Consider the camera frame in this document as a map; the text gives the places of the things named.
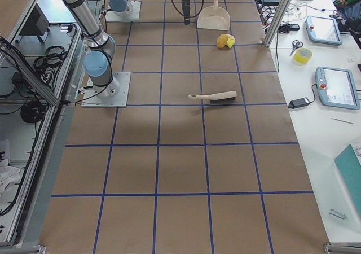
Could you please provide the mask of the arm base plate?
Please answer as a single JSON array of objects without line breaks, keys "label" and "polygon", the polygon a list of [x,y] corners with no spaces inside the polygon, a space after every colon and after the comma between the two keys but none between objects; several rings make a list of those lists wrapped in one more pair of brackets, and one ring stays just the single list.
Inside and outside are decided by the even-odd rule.
[{"label": "arm base plate", "polygon": [[131,72],[113,72],[112,82],[101,92],[103,88],[93,86],[93,82],[88,78],[87,86],[92,86],[92,88],[85,91],[86,100],[81,102],[81,106],[84,108],[126,108],[130,80]]},{"label": "arm base plate", "polygon": [[140,8],[141,1],[110,0],[105,17],[113,23],[138,22]]}]

